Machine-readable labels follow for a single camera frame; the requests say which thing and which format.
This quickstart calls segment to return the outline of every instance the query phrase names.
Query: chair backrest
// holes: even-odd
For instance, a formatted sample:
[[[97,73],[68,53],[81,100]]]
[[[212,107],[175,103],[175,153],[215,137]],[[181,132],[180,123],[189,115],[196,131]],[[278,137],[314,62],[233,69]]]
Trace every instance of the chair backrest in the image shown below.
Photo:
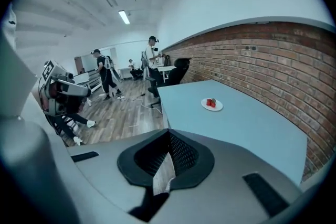
[[[169,73],[167,86],[180,84],[184,75],[188,71],[190,58],[178,58],[174,62],[176,68],[172,69]]]

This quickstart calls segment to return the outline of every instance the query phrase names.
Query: person wearing white shirt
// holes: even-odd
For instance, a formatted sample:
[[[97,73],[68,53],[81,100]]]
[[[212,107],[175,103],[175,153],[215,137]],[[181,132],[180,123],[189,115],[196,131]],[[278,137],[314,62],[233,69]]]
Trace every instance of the person wearing white shirt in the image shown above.
[[[129,59],[128,62],[130,62],[129,67],[131,68],[130,73],[133,77],[133,80],[137,80],[137,78],[138,78],[137,75],[142,73],[141,69],[140,69],[140,66],[138,65],[137,62],[133,61],[132,59]]]
[[[162,75],[158,71],[158,64],[156,63],[156,59],[161,57],[161,55],[155,55],[154,46],[156,43],[156,37],[151,36],[148,40],[148,46],[145,51],[145,55],[147,58],[149,74],[151,78],[155,79],[157,84],[161,84],[163,82]]]

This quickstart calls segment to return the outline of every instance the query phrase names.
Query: person wearing black shirt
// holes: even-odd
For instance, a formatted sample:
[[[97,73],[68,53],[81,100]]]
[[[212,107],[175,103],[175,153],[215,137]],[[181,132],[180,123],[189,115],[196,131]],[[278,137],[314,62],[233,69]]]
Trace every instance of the person wearing black shirt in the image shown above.
[[[116,95],[121,95],[122,94],[121,91],[118,89],[118,86],[112,80],[112,73],[110,69],[106,69],[104,67],[106,59],[105,56],[100,54],[99,49],[95,49],[92,54],[97,59],[97,66],[98,66],[97,72],[100,74],[101,83],[104,92],[106,93],[106,97],[104,100],[108,100],[111,98],[109,94],[109,86],[117,90]]]

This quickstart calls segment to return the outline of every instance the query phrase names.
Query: light blue table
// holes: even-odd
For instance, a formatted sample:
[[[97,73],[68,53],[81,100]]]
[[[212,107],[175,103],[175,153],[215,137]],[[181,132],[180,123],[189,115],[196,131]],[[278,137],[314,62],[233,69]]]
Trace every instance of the light blue table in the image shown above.
[[[242,146],[300,185],[307,138],[285,117],[258,100],[214,80],[161,87],[164,127]],[[202,107],[216,98],[221,111]]]

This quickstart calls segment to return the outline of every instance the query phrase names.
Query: black slot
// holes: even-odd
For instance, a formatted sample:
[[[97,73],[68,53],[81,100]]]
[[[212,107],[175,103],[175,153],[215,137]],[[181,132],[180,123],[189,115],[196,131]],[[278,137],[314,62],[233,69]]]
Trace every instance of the black slot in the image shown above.
[[[78,154],[78,155],[74,155],[71,156],[72,160],[74,163],[76,162],[80,162],[80,161],[85,161],[86,159],[91,159],[93,157],[99,156],[99,154],[95,151],[91,151],[91,152],[86,152],[83,154]]]
[[[289,206],[258,173],[243,176],[243,179],[270,217],[279,214]]]

